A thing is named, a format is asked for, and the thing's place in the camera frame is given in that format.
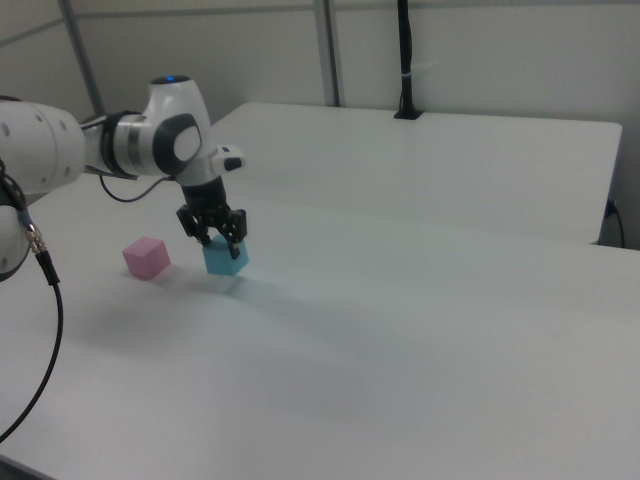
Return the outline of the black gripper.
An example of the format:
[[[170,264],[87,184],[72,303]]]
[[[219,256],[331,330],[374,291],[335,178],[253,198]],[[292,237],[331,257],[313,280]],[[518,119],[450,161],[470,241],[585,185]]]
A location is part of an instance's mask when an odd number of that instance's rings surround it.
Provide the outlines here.
[[[219,233],[227,242],[232,259],[240,256],[240,246],[247,235],[244,209],[231,210],[221,177],[202,185],[182,186],[185,204],[176,212],[185,234],[202,246],[211,242],[205,224],[222,224]]]

